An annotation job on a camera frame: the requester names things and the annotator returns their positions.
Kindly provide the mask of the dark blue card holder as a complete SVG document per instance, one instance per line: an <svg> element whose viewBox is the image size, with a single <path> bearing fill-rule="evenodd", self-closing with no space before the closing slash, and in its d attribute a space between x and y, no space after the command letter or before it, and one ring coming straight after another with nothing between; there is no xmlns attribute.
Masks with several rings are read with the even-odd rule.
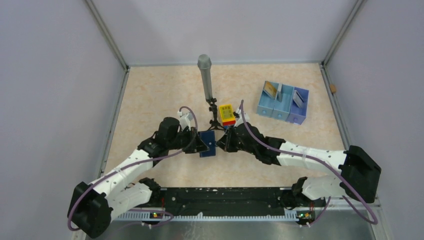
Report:
<svg viewBox="0 0 424 240"><path fill-rule="evenodd" d="M199 153L200 158L214 157L217 154L216 136L213 130L199 132L200 139L206 144L208 150Z"/></svg>

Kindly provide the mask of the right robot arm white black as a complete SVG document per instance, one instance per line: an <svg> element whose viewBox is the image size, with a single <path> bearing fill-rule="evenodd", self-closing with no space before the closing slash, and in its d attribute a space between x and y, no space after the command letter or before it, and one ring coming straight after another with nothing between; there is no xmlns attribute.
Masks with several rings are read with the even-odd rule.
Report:
<svg viewBox="0 0 424 240"><path fill-rule="evenodd" d="M293 186L293 200L307 206L324 197L348 196L374 203L381 167L359 146L347 150L322 150L301 146L283 138L264 136L250 123L229 127L217 141L228 153L244 151L266 165L301 167L325 173L302 177Z"/></svg>

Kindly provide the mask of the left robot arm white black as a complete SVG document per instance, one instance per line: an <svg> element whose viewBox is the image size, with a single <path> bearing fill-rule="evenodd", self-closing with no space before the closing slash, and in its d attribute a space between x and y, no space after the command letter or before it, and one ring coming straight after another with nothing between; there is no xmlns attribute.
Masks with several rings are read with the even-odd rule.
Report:
<svg viewBox="0 0 424 240"><path fill-rule="evenodd" d="M80 182L73 190L67 213L69 229L97 238L114 219L131 208L144 203L156 206L161 198L159 191L146 183L128 185L152 169L157 161L180 153L206 151L208 146L200 139L197 126L191 126L196 121L189 112L181 113L179 118L164 118L158 130L117 167L90 183Z"/></svg>

